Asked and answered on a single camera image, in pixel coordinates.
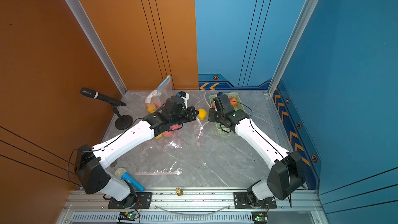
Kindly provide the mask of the pale pink peach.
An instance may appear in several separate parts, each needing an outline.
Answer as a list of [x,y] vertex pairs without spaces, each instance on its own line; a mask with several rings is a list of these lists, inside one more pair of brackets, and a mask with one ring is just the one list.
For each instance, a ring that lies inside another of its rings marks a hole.
[[177,125],[171,126],[170,129],[171,129],[172,131],[174,131],[174,130],[179,130],[180,128],[181,128],[181,125],[178,125],[178,124],[177,124]]

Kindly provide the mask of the orange red wrinkled peach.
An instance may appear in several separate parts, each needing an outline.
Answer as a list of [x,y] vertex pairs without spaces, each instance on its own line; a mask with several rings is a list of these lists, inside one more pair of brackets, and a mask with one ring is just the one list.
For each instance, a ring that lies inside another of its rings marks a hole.
[[230,101],[230,103],[231,103],[231,105],[232,105],[233,107],[236,107],[237,104],[238,104],[237,99],[236,99],[235,97],[229,98],[229,101]]

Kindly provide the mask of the small yellow pink peach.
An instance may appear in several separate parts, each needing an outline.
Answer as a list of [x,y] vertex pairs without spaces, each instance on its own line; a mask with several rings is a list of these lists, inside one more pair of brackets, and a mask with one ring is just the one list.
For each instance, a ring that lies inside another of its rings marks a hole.
[[203,120],[207,117],[207,111],[204,110],[204,109],[202,109],[202,108],[200,108],[200,109],[198,110],[198,112],[199,112],[198,118],[199,118],[201,121],[203,121]]

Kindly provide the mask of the pink peach with leaf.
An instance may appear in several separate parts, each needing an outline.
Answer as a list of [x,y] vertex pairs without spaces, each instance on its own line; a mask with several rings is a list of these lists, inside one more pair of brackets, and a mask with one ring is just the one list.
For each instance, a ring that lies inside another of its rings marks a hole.
[[163,133],[163,136],[166,138],[170,138],[173,135],[173,133],[174,133],[173,131],[166,131]]

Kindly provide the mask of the clear blue-zipper zip bag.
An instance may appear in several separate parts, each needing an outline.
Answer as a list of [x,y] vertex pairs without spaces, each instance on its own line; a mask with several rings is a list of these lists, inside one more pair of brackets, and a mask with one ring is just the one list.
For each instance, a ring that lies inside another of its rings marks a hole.
[[172,77],[168,75],[156,89],[151,91],[145,99],[146,103],[154,103],[157,109],[160,108],[173,93]]

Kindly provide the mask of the pink-dotted zip bag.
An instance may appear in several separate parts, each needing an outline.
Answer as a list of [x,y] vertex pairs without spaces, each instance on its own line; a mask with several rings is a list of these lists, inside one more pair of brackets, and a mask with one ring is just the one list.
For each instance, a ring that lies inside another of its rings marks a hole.
[[152,139],[146,142],[147,149],[153,150],[167,150],[167,149],[180,149],[182,148],[182,131],[181,128],[179,130],[174,130],[173,135],[170,138],[166,138],[162,136],[160,139]]
[[203,94],[199,97],[200,100],[195,104],[195,109],[199,110],[200,108],[207,111],[207,117],[201,121],[198,116],[194,122],[194,135],[197,146],[201,146],[203,144],[203,136],[204,136],[204,127],[208,123],[208,112],[210,109],[210,105],[206,100],[206,94]]

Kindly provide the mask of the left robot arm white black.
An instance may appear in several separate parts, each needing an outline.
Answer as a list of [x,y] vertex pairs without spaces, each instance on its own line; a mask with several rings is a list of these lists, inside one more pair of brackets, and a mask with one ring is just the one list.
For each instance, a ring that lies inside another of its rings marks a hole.
[[195,121],[199,112],[194,106],[188,106],[188,99],[189,94],[180,91],[120,135],[92,147],[83,145],[77,149],[75,174],[85,193],[101,193],[125,208],[133,207],[137,197],[136,187],[119,176],[109,174],[106,169],[136,146],[170,131],[172,126],[182,127],[185,123]]

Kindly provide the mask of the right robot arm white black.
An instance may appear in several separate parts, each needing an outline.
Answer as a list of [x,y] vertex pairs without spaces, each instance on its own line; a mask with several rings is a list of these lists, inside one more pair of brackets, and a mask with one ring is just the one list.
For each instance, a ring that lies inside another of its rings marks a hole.
[[274,142],[251,120],[251,114],[236,110],[226,94],[219,92],[213,102],[216,108],[209,110],[209,121],[220,123],[221,127],[242,137],[269,167],[266,180],[248,187],[249,204],[259,208],[267,199],[291,201],[291,194],[306,183],[303,157]]

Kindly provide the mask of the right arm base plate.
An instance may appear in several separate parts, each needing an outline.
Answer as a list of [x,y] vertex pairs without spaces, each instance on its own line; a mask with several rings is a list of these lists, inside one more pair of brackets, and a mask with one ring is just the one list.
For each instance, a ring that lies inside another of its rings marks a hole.
[[233,193],[234,206],[236,209],[244,208],[265,208],[276,209],[276,200],[273,197],[268,197],[263,200],[258,200],[253,194],[246,191],[238,191]]

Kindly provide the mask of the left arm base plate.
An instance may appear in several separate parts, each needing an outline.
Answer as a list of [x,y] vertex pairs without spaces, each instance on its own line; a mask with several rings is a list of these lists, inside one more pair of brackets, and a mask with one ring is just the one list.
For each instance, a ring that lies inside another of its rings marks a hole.
[[111,198],[108,209],[149,209],[151,201],[152,192],[136,192],[129,194],[122,201]]

